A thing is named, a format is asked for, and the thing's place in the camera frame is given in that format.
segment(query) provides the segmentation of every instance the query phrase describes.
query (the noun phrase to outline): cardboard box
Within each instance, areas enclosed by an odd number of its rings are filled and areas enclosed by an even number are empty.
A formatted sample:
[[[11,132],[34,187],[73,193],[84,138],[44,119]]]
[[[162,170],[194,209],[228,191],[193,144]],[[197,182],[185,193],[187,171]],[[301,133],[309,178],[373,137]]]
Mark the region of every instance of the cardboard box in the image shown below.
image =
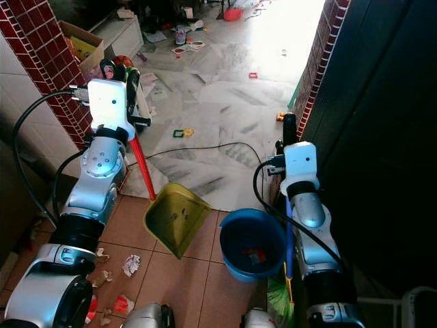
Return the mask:
[[[80,27],[64,22],[63,20],[59,21],[59,26],[65,37],[69,38],[70,36],[75,36],[76,38],[96,47],[96,50],[79,64],[82,74],[86,74],[89,70],[96,67],[104,58],[103,39],[81,29]]]

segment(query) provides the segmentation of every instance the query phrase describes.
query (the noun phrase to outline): blue plastic basin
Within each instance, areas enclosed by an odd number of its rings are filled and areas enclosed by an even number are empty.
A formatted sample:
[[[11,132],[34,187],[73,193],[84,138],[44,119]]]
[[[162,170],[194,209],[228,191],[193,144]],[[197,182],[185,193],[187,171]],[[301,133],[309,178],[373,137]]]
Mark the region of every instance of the blue plastic basin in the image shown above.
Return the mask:
[[[262,210],[242,208],[221,223],[220,246],[225,264],[242,282],[276,275],[285,259],[285,232]]]

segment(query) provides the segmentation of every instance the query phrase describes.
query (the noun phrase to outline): black cable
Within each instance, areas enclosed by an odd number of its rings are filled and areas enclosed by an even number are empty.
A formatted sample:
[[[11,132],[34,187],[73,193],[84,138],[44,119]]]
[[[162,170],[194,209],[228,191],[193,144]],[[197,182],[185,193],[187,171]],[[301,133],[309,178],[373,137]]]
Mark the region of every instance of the black cable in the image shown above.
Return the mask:
[[[38,105],[42,104],[44,101],[46,101],[47,99],[49,99],[51,97],[61,96],[62,94],[71,95],[72,93],[69,90],[57,91],[57,92],[53,92],[51,94],[47,94],[47,95],[41,97],[40,99],[38,99],[37,101],[35,101],[32,105],[29,106],[29,108],[27,108],[25,110],[25,112],[20,116],[18,121],[16,121],[16,123],[14,125],[14,129],[12,130],[12,150],[14,153],[14,160],[15,160],[16,168],[17,168],[17,170],[21,176],[21,179],[23,180],[31,198],[36,203],[38,208],[48,217],[48,219],[50,220],[50,222],[52,223],[52,225],[54,227],[56,227],[56,219],[52,216],[52,214],[48,211],[48,209],[35,196],[35,192],[33,191],[33,188],[30,185],[29,180],[27,179],[26,173],[24,172],[23,166],[21,165],[20,155],[18,154],[17,137],[18,137],[18,131],[19,131],[21,125],[23,124],[23,122],[25,121],[27,116],[29,116],[29,114]]]
[[[326,253],[328,253],[334,260],[335,262],[337,262],[341,268],[344,270],[345,273],[347,273],[349,270],[347,268],[347,266],[344,264],[343,260],[341,260],[341,258],[332,251],[331,248],[329,248],[329,246],[327,244],[325,244],[323,241],[321,241],[316,235],[314,235],[311,231],[309,231],[308,229],[306,229],[306,227],[304,227],[303,225],[301,225],[300,223],[294,221],[293,219],[290,219],[287,215],[284,215],[282,213],[280,213],[277,209],[275,209],[273,206],[269,205],[268,203],[266,203],[262,197],[259,195],[258,192],[258,187],[257,187],[257,177],[258,177],[258,173],[260,170],[262,170],[262,168],[264,166],[270,165],[272,162],[271,161],[266,161],[264,163],[259,164],[259,166],[257,167],[257,169],[255,170],[255,173],[253,174],[253,192],[255,193],[256,198],[261,202],[261,204],[264,205],[265,208],[268,208],[270,210],[271,213],[273,213],[274,215],[279,216],[280,218],[282,218],[284,221],[286,222],[290,222],[293,226],[295,226],[296,228],[298,228],[300,231],[302,231],[303,233],[305,233],[309,238],[311,238],[314,242],[316,242],[321,248],[323,248]]]
[[[62,171],[66,168],[66,166],[73,161],[74,159],[78,158],[79,156],[81,156],[84,153],[84,150],[81,150],[80,152],[77,152],[76,154],[68,157],[62,164],[61,166],[59,166],[59,168],[56,171],[56,175],[55,175],[55,182],[53,183],[53,191],[52,191],[52,207],[53,207],[53,212],[56,216],[56,218],[59,220],[59,209],[57,207],[57,188],[59,185],[59,179],[61,178],[62,175]]]
[[[185,148],[176,148],[176,149],[164,150],[163,152],[157,152],[156,154],[149,155],[149,156],[147,156],[145,159],[150,159],[150,158],[152,158],[153,156],[158,156],[158,155],[161,155],[161,154],[165,154],[165,153],[167,153],[167,152],[175,152],[175,151],[178,151],[178,150],[202,150],[202,149],[214,149],[214,148],[220,148],[220,147],[229,146],[229,145],[246,145],[246,146],[248,146],[250,149],[252,149],[252,151],[253,151],[253,152],[255,153],[255,155],[257,156],[257,159],[258,159],[259,164],[262,163],[262,161],[261,161],[261,159],[260,159],[260,157],[259,157],[257,151],[254,149],[254,147],[252,147],[252,146],[249,145],[248,143],[241,142],[241,141],[229,142],[229,143],[224,143],[223,145],[210,146],[210,147],[185,147]],[[138,162],[136,162],[136,163],[132,163],[132,164],[128,165],[128,167],[131,167],[131,166],[136,165],[136,164],[138,164]],[[264,171],[262,172],[262,182],[261,182],[261,184],[262,184],[262,186],[261,186],[261,188],[262,188],[262,190],[261,190],[261,194],[262,194],[262,196],[264,197]]]

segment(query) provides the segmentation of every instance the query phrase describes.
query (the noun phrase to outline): yellow-green dustpan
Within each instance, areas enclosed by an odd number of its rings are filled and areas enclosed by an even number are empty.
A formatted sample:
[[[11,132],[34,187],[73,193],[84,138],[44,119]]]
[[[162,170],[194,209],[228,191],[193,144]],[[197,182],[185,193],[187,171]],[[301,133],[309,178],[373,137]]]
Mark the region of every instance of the yellow-green dustpan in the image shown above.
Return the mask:
[[[182,185],[170,182],[144,217],[145,228],[171,253],[181,258],[211,206]]]

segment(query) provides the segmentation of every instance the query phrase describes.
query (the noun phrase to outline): red tiled pillar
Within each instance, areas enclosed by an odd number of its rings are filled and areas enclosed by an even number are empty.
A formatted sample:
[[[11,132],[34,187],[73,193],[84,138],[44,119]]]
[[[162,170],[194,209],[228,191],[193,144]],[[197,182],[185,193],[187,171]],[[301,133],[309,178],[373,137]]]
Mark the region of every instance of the red tiled pillar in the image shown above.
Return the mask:
[[[0,1],[0,30],[42,94],[85,83],[47,0]],[[91,124],[89,109],[69,96],[49,99],[48,104],[82,148]]]
[[[350,0],[325,1],[307,66],[302,74],[302,85],[294,105],[294,112],[299,122],[298,138],[302,137],[307,125],[349,4]]]

